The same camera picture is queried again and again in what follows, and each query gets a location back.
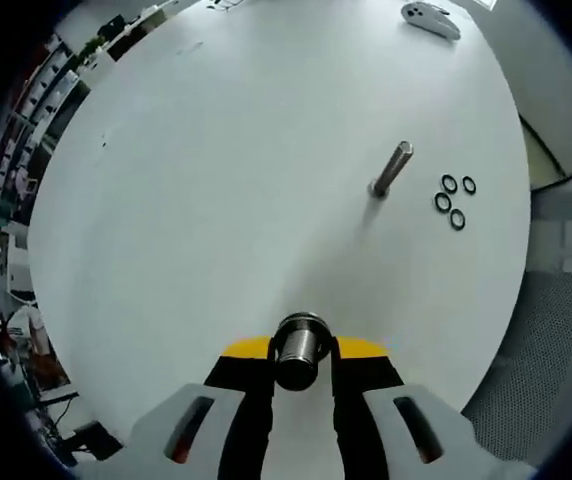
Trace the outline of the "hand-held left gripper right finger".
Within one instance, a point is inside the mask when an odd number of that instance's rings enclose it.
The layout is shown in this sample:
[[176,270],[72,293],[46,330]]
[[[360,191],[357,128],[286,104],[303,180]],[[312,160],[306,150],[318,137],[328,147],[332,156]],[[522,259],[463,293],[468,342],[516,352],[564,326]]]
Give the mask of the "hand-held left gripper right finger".
[[333,426],[347,479],[488,479],[497,459],[441,398],[403,382],[379,344],[337,336]]

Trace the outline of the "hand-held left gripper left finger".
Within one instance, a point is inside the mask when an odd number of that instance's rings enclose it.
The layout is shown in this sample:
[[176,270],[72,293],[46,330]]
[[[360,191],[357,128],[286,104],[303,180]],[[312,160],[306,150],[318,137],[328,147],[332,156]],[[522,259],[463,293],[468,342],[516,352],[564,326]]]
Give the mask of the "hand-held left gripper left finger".
[[203,383],[184,385],[135,423],[117,458],[120,477],[260,478],[274,390],[274,339],[234,342]]

